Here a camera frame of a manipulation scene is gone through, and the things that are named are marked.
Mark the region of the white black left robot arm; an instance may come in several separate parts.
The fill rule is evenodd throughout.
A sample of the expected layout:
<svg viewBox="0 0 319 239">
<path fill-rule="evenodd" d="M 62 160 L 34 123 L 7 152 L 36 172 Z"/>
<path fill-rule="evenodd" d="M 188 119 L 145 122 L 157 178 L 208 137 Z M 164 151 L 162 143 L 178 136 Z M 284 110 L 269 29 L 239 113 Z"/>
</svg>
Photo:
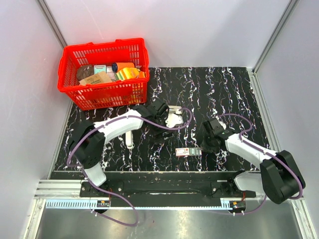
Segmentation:
<svg viewBox="0 0 319 239">
<path fill-rule="evenodd" d="M 126 113 L 115 118 L 92 123 L 83 120 L 75 128 L 69 150 L 76 149 L 73 156 L 82 165 L 88 179 L 92 182 L 91 192 L 97 197 L 107 194 L 107 177 L 100 165 L 104 145 L 128 131 L 140 129 L 147 119 L 151 122 L 166 126 L 169 106 L 161 100 L 155 100 L 150 105 L 136 105 Z"/>
</svg>

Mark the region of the orange cylinder can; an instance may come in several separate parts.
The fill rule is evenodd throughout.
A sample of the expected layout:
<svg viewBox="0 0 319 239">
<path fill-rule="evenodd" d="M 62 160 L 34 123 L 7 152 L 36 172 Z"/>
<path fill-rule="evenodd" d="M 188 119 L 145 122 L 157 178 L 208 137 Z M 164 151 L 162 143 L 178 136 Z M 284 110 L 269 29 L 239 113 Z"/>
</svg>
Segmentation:
<svg viewBox="0 0 319 239">
<path fill-rule="evenodd" d="M 124 68 L 135 68 L 135 64 L 133 62 L 115 62 L 112 64 L 112 71 L 114 73 L 117 73 Z"/>
</svg>

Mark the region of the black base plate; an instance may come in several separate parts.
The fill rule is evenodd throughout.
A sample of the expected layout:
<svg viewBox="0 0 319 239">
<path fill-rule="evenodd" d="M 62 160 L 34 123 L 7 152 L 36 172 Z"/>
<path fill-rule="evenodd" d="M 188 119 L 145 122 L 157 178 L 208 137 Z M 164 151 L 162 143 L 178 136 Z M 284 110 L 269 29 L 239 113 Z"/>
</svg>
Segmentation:
<svg viewBox="0 0 319 239">
<path fill-rule="evenodd" d="M 196 195 L 214 198 L 254 198 L 252 191 L 241 192 L 231 181 L 234 172 L 106 172 L 100 188 L 133 195 Z"/>
</svg>

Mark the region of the brown cardboard box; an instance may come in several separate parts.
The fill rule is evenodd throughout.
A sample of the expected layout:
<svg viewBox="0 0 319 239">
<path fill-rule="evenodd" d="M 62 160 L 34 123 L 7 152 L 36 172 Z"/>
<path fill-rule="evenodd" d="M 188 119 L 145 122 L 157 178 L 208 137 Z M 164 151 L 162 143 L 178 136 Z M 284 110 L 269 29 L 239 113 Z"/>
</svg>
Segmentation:
<svg viewBox="0 0 319 239">
<path fill-rule="evenodd" d="M 104 83 L 112 83 L 111 78 L 107 75 L 105 71 L 94 74 L 90 77 L 87 77 L 81 81 L 79 84 L 82 86 L 85 85 L 95 85 L 95 84 L 104 84 Z"/>
</svg>

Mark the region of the staple box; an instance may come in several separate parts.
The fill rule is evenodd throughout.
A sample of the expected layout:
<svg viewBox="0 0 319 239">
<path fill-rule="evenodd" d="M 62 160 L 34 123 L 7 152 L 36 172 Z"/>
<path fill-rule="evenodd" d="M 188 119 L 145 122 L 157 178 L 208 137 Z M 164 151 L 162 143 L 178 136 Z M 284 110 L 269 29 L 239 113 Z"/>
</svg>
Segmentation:
<svg viewBox="0 0 319 239">
<path fill-rule="evenodd" d="M 199 147 L 187 147 L 187 148 L 176 148 L 175 155 L 177 157 L 182 156 L 201 156 L 202 151 Z"/>
</svg>

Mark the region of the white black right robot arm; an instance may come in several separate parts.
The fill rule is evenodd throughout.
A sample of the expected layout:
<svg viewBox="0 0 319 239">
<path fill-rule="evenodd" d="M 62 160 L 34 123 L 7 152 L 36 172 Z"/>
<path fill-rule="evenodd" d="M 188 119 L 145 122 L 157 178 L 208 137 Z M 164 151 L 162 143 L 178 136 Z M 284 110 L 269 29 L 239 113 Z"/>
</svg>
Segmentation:
<svg viewBox="0 0 319 239">
<path fill-rule="evenodd" d="M 259 172 L 241 171 L 227 184 L 227 193 L 232 197 L 244 191 L 262 193 L 272 202 L 281 204 L 287 199 L 299 199 L 306 183 L 293 155 L 282 150 L 276 152 L 264 148 L 243 136 L 243 133 L 227 128 L 218 118 L 203 122 L 205 130 L 202 150 L 209 153 L 228 151 L 245 159 Z"/>
</svg>

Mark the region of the yellow green snack pack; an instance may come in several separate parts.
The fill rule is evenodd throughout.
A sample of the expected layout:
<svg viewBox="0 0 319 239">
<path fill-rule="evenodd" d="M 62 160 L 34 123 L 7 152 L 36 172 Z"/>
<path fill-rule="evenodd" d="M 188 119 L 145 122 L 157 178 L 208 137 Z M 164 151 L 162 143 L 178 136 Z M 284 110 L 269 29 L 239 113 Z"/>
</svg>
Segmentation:
<svg viewBox="0 0 319 239">
<path fill-rule="evenodd" d="M 130 79 L 140 79 L 145 78 L 145 72 L 139 70 L 138 68 L 126 67 L 119 70 L 116 74 L 116 79 L 120 81 L 130 80 Z"/>
</svg>

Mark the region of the red plastic basket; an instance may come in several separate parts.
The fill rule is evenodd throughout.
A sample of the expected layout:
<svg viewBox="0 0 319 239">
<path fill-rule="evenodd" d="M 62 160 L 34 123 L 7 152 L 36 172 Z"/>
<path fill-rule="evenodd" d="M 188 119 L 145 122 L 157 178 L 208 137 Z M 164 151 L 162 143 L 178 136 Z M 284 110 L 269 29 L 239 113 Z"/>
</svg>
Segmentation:
<svg viewBox="0 0 319 239">
<path fill-rule="evenodd" d="M 64 48 L 57 88 L 81 110 L 147 101 L 149 57 L 142 38 Z"/>
</svg>

